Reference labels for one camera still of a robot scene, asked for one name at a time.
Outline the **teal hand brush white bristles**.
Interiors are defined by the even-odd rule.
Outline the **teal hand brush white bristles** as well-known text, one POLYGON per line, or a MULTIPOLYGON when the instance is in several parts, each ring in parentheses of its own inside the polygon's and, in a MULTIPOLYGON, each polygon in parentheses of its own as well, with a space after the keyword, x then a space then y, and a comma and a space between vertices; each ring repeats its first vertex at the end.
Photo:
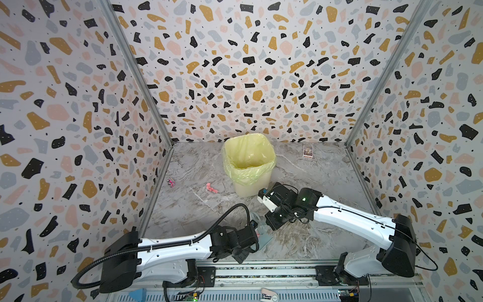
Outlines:
POLYGON ((251 212, 250 213, 250 219, 253 220, 258 228, 261 228, 262 226, 266 226, 265 222, 265 217, 258 215, 256 212, 251 212))

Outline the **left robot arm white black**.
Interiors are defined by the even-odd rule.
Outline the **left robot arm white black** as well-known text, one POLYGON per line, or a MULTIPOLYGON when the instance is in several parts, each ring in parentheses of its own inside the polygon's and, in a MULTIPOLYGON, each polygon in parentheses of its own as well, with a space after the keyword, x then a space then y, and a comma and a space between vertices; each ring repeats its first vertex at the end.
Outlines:
POLYGON ((258 251, 258 224, 237 230, 230 226, 217 226, 196 242, 201 234, 173 239, 140 239, 138 232, 123 235, 104 252, 114 255, 132 248, 147 250, 133 254, 116 255, 102 264, 100 293, 114 293, 129 288, 135 282, 161 281, 169 287, 188 287, 199 277, 198 260, 232 257, 241 264, 258 251))

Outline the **teal plastic dustpan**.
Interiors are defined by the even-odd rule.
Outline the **teal plastic dustpan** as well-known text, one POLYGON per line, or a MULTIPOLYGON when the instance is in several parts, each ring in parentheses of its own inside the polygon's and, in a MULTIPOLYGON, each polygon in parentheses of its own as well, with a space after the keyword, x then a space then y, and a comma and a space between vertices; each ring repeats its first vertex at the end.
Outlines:
POLYGON ((260 223, 255 231, 258 237, 259 250, 262 250, 273 240, 272 230, 270 226, 260 223))

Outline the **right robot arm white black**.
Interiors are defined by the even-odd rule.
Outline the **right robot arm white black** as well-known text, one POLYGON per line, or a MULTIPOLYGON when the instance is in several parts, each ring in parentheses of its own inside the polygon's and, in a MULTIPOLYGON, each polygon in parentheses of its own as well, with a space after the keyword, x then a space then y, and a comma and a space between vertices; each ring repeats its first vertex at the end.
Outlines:
POLYGON ((344 252, 329 274, 333 282, 351 284, 371 274, 415 275, 416 235, 404 215, 389 218, 367 213, 304 187, 299 191, 279 182, 261 189, 258 201, 268 208, 265 221, 274 231, 288 222, 328 223, 372 242, 358 252, 344 252))

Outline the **cream trash bin yellow bag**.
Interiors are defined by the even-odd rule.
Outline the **cream trash bin yellow bag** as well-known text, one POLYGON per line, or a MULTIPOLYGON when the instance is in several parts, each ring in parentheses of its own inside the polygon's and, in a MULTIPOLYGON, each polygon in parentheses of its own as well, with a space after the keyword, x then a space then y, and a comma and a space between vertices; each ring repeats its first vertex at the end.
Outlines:
POLYGON ((269 187, 276 154, 269 139, 251 133, 228 139, 222 148, 223 168, 241 198, 258 195, 269 187))

